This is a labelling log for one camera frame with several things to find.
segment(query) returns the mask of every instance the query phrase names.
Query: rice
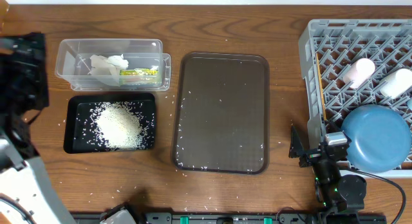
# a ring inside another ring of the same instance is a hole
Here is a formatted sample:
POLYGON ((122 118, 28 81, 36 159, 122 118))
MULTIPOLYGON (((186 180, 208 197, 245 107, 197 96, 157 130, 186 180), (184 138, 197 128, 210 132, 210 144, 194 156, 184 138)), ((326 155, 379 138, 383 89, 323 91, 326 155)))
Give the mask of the rice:
POLYGON ((109 149, 143 149, 143 138, 147 136, 147 128, 142 128, 141 118, 131 112, 129 103, 103 102, 91 110, 91 119, 96 124, 93 131, 95 141, 109 149))

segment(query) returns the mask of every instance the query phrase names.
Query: gray dish rack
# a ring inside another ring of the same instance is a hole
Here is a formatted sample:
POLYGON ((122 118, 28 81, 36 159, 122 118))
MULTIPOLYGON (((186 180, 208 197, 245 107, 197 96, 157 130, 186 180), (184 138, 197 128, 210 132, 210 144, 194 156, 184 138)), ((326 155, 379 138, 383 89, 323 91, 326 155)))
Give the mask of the gray dish rack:
MULTIPOLYGON (((320 80, 326 118, 338 126, 349 112, 366 104, 390 107, 412 126, 412 111, 406 104, 412 98, 412 88, 399 98, 391 99, 380 93, 382 85, 379 85, 386 75, 400 68, 412 68, 412 19, 311 20, 299 38, 299 58, 308 93, 310 118, 307 126, 311 148, 317 147, 328 132, 328 126, 323 122, 320 80), (317 73, 316 53, 321 79, 317 73), (363 57, 371 59, 376 70, 358 89, 352 89, 342 77, 352 63, 363 57)), ((354 168, 350 162, 341 163, 354 168)), ((412 166, 412 151, 402 165, 378 175, 412 178, 412 169, 405 169, 408 164, 412 166)))

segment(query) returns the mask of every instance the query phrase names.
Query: white cup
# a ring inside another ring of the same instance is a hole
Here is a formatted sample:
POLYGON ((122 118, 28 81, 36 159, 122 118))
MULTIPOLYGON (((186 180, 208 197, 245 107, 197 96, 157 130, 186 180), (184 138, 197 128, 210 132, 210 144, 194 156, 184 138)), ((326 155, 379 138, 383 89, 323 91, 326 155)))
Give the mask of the white cup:
POLYGON ((371 77, 375 72, 375 64, 373 61, 363 58, 352 64, 348 72, 343 76, 345 84, 353 81, 350 88, 357 89, 364 81, 371 77))
POLYGON ((412 71, 399 69, 382 79, 379 84, 387 82, 380 92, 385 97, 397 98, 412 86, 412 71))

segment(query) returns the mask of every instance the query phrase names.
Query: black tray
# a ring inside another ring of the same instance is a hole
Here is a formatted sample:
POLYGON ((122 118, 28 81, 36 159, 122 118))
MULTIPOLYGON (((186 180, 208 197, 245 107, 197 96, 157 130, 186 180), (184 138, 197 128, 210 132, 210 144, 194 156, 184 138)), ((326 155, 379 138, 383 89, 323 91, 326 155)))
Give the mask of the black tray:
POLYGON ((174 164, 191 171, 262 173, 269 162, 267 61, 190 53, 179 84, 174 164))
POLYGON ((95 135, 89 130, 94 130, 90 123, 90 109, 96 107, 100 102, 136 102, 135 106, 129 106, 132 112, 142 112, 143 119, 140 120, 142 128, 147 127, 147 136, 143 139, 143 149, 150 149, 155 141, 156 129, 156 104, 155 97, 150 93, 132 94, 106 94, 76 96, 70 99, 66 118, 66 132, 64 134, 64 151, 67 153, 92 153, 113 151, 101 146, 87 143, 95 135))

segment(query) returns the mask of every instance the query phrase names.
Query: wooden table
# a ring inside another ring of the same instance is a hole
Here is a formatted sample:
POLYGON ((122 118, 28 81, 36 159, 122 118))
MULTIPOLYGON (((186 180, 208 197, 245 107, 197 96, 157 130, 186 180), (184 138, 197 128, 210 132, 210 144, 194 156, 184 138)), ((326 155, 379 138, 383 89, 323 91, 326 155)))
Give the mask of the wooden table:
MULTIPOLYGON (((282 207, 315 211, 311 168, 289 159, 290 126, 306 127, 308 102, 297 40, 311 19, 407 19, 412 7, 391 6, 23 6, 12 5, 4 34, 46 34, 50 107, 32 126, 51 183, 70 211, 102 212, 124 201, 182 212, 276 213, 282 207), (160 39, 172 56, 168 91, 154 93, 158 109, 152 151, 67 154, 63 151, 68 100, 76 93, 55 74, 59 43, 71 38, 160 39), (270 165, 259 176, 176 170, 170 151, 180 61, 192 51, 263 56, 270 64, 270 165)), ((412 194, 412 180, 395 180, 412 194)), ((399 191, 367 180, 366 212, 392 221, 399 191)), ((406 207, 401 223, 412 222, 406 207)))

